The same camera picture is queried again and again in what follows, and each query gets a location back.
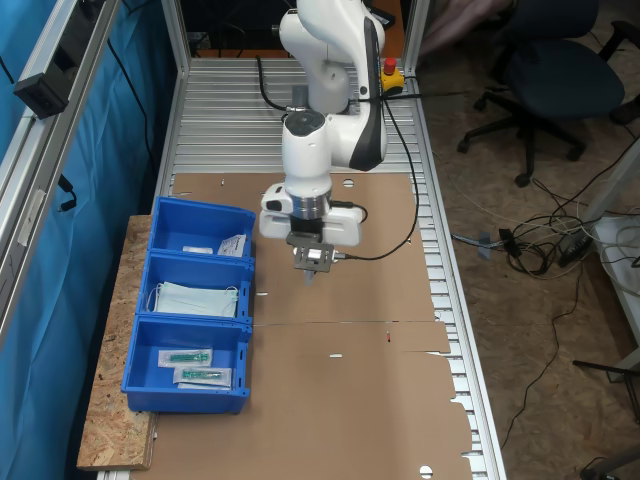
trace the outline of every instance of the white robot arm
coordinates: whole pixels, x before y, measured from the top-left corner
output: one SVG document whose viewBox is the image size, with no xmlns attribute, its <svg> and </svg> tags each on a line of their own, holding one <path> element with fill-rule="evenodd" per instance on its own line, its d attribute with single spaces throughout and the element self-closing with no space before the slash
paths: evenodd
<svg viewBox="0 0 640 480">
<path fill-rule="evenodd" d="M 360 243 L 363 213 L 332 207 L 332 166 L 369 171 L 386 154 L 380 48 L 384 30 L 361 0 L 298 0 L 282 19 L 280 36 L 305 70 L 309 109 L 292 109 L 284 122 L 286 178 L 265 193 L 260 232 L 294 246 L 295 268 L 327 272 L 334 246 Z M 359 111 L 343 64 L 358 78 Z"/>
</svg>

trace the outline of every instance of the black office chair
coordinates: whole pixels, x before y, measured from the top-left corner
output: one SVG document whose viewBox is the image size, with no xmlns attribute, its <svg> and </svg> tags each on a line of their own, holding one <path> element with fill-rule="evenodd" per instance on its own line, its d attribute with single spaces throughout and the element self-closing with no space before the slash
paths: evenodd
<svg viewBox="0 0 640 480">
<path fill-rule="evenodd" d="M 571 144 L 567 158 L 578 160 L 586 145 L 554 121 L 607 115 L 624 98 L 622 82 L 607 64 L 615 47 L 611 51 L 607 44 L 598 55 L 564 40 L 586 35 L 597 15 L 598 0 L 518 0 L 511 20 L 496 39 L 505 50 L 494 76 L 503 79 L 519 103 L 485 93 L 475 103 L 476 110 L 484 110 L 489 100 L 511 117 L 467 132 L 458 151 L 466 153 L 472 137 L 518 127 L 518 137 L 526 142 L 527 160 L 526 172 L 515 179 L 518 187 L 527 186 L 533 175 L 536 130 Z"/>
</svg>

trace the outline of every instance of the surgical mask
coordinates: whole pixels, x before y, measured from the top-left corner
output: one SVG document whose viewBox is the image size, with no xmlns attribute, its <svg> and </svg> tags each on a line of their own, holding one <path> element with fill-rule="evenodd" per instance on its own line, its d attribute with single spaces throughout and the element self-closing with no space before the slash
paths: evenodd
<svg viewBox="0 0 640 480">
<path fill-rule="evenodd" d="M 210 317 L 235 317 L 238 289 L 207 290 L 188 288 L 175 283 L 158 284 L 154 289 L 156 301 L 154 312 L 184 315 L 207 315 Z"/>
</svg>

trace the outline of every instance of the black device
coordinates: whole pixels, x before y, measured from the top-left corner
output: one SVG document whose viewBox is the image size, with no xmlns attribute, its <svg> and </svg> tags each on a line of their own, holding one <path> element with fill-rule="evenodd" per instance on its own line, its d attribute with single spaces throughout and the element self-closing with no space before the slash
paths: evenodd
<svg viewBox="0 0 640 480">
<path fill-rule="evenodd" d="M 75 75 L 93 35 L 105 0 L 78 2 L 66 24 L 53 58 L 42 71 L 20 80 L 13 93 L 38 118 L 61 113 L 69 103 Z"/>
</svg>

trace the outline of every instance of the bin compartment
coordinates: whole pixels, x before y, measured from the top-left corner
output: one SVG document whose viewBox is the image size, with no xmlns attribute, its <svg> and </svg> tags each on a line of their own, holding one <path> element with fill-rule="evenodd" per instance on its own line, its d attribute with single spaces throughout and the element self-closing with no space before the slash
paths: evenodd
<svg viewBox="0 0 640 480">
<path fill-rule="evenodd" d="M 211 248 L 213 255 L 188 254 L 254 262 L 251 240 L 255 221 L 255 213 L 243 208 L 158 197 L 149 247 L 159 252 L 183 252 L 183 247 Z M 222 241 L 235 235 L 247 236 L 242 257 L 217 255 Z"/>
<path fill-rule="evenodd" d="M 135 411 L 239 413 L 247 398 L 247 349 L 251 327 L 234 323 L 172 320 L 137 315 L 122 379 L 129 408 Z M 212 348 L 212 367 L 231 368 L 231 389 L 178 388 L 173 368 L 158 367 L 160 350 Z"/>
<path fill-rule="evenodd" d="M 205 259 L 192 255 L 175 255 L 149 252 L 145 261 L 137 313 L 150 313 L 165 318 L 175 317 L 170 313 L 156 313 L 154 289 L 164 282 L 189 288 L 209 290 L 238 290 L 238 301 L 233 317 L 191 316 L 193 319 L 213 319 L 251 324 L 249 317 L 249 295 L 253 265 L 233 260 Z"/>
</svg>

